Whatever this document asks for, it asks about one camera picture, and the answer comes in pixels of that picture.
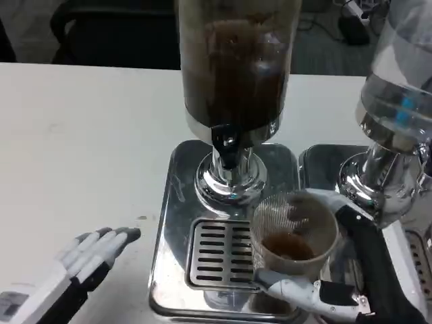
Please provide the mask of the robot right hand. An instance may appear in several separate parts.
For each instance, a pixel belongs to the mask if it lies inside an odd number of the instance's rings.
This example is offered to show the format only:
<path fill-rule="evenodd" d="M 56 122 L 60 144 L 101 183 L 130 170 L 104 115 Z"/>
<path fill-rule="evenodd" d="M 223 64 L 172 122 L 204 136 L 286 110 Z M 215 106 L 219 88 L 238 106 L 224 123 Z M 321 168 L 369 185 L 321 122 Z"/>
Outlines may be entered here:
<path fill-rule="evenodd" d="M 306 189 L 267 197 L 251 219 L 254 282 L 264 293 L 340 323 L 426 323 L 427 305 L 399 223 L 380 228 L 350 199 Z M 321 279 L 340 234 L 363 287 Z"/>

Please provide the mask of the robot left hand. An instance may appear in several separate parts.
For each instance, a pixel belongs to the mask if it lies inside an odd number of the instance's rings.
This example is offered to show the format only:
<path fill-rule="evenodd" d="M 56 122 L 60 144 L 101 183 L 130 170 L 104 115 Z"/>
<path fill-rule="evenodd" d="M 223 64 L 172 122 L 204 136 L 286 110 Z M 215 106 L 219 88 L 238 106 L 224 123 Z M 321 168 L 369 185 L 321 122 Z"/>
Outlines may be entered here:
<path fill-rule="evenodd" d="M 44 267 L 1 287 L 1 322 L 69 323 L 140 237 L 137 227 L 104 227 L 75 237 Z"/>

